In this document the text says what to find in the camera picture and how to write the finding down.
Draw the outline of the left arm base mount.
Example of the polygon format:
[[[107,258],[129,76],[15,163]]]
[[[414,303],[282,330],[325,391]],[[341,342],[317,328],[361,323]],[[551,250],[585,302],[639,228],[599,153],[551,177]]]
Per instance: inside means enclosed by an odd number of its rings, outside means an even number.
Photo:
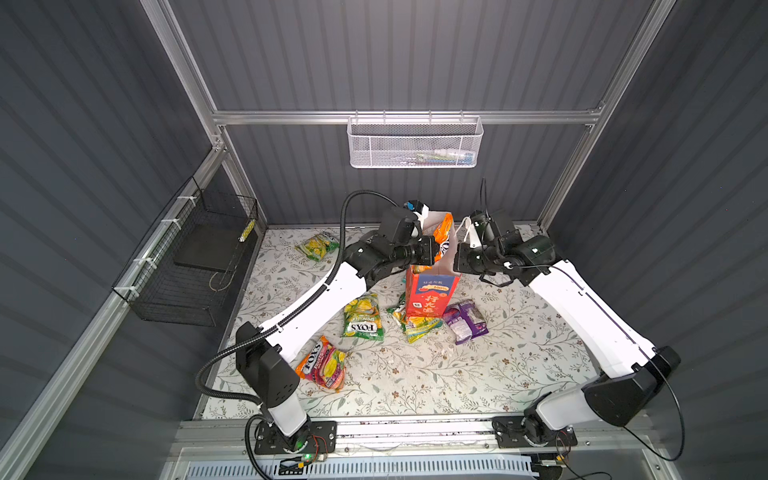
[[[277,425],[261,422],[255,430],[254,450],[259,455],[333,453],[337,427],[335,421],[309,419],[297,432],[287,436]]]

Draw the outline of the green Fox's candy bag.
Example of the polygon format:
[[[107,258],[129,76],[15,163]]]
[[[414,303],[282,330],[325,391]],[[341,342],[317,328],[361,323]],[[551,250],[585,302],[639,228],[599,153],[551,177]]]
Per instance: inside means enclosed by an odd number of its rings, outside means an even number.
[[[343,308],[343,337],[372,341],[384,340],[379,299],[376,293],[365,293]]]

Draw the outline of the orange pink Fox's candy bag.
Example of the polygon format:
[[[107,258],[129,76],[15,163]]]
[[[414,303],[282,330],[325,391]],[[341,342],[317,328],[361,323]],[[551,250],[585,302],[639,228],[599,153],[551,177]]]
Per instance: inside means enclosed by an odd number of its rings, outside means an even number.
[[[332,344],[325,336],[314,344],[297,365],[295,372],[301,379],[329,390],[340,390],[346,376],[347,353]]]

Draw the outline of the purple snack packet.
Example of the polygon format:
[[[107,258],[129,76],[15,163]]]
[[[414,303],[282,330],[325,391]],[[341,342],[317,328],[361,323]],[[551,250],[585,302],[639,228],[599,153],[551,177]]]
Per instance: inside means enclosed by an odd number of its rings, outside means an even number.
[[[449,305],[442,315],[442,320],[453,332],[456,345],[462,345],[489,333],[484,315],[472,300],[463,300]]]

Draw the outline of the yellow tube in black basket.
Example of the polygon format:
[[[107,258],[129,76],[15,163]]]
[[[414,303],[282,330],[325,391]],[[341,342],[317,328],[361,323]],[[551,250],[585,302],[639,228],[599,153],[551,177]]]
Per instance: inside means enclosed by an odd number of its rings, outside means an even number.
[[[246,225],[246,227],[245,227],[245,228],[243,229],[243,231],[241,232],[241,235],[239,236],[239,239],[238,239],[238,241],[239,241],[240,243],[244,243],[244,242],[245,242],[245,241],[248,239],[248,236],[249,236],[249,235],[250,235],[250,233],[253,231],[253,229],[254,229],[255,225],[256,225],[256,220],[255,220],[255,219],[251,219],[251,220],[248,222],[248,224]]]

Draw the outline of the green yellow candy bag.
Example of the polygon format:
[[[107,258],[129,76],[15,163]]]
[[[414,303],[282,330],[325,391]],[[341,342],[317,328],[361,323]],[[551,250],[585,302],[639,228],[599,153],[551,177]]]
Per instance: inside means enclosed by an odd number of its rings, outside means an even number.
[[[440,327],[443,321],[440,317],[417,317],[406,314],[406,294],[402,293],[396,306],[389,307],[387,312],[399,324],[409,344],[426,336],[430,331]]]
[[[340,247],[340,241],[330,232],[322,231],[301,241],[295,249],[309,260],[319,262]]]

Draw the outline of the red paper gift bag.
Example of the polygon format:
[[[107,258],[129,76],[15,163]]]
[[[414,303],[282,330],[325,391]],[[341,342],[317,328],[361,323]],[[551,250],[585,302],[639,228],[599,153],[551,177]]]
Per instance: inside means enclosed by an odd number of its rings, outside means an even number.
[[[431,211],[426,217],[424,233],[433,237],[433,231],[447,212]],[[406,273],[406,314],[417,317],[442,317],[451,303],[461,274],[454,271],[457,250],[457,227],[450,233],[448,253],[431,267],[412,266]]]

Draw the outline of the items in white basket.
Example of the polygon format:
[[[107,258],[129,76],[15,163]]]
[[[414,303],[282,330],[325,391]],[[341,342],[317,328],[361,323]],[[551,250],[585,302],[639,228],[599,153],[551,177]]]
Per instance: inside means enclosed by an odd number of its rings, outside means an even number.
[[[418,151],[406,154],[401,162],[405,165],[426,166],[468,166],[476,164],[476,153],[463,149],[438,149],[432,151]]]

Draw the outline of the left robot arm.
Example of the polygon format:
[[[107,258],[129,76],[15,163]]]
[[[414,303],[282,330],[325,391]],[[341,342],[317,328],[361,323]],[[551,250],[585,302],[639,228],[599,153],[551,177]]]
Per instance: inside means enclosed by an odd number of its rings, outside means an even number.
[[[418,201],[387,209],[378,228],[344,247],[341,263],[311,291],[262,325],[244,324],[236,332],[239,342],[264,336],[236,353],[236,368],[285,440],[303,435],[310,424],[291,362],[334,315],[376,283],[398,269],[435,263],[439,244],[424,233],[429,214]]]

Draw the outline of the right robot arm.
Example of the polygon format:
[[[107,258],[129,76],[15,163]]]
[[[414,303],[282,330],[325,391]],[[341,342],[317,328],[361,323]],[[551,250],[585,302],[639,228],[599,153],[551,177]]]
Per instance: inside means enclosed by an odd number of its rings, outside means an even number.
[[[626,426],[667,387],[681,363],[674,349],[655,347],[624,322],[547,236],[523,240],[515,226],[504,228],[476,211],[459,226],[453,268],[484,283],[503,274],[508,283],[531,289],[566,321],[598,365],[595,379],[545,394],[525,409],[520,428],[534,446],[590,421]]]

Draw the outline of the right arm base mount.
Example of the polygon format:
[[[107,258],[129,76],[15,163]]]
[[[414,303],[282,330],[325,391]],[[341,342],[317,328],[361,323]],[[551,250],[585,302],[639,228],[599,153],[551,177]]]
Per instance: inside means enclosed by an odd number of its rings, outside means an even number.
[[[550,430],[524,415],[492,417],[491,428],[500,448],[570,448],[578,445],[578,439],[572,427]]]

